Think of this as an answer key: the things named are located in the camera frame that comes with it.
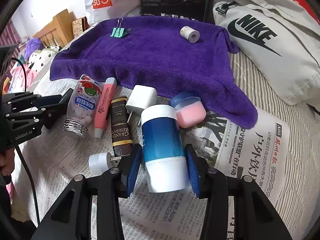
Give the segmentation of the person's left hand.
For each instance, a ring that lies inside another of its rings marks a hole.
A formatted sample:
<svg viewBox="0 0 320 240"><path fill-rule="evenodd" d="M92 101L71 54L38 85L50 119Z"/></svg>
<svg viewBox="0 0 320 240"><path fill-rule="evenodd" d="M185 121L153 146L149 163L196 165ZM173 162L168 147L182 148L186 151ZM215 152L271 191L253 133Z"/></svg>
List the person's left hand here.
<svg viewBox="0 0 320 240"><path fill-rule="evenodd" d="M14 158L15 158L14 148L6 150L5 153L1 154L0 166L1 166L1 173L3 176L9 176L14 171L14 168L15 168Z"/></svg>

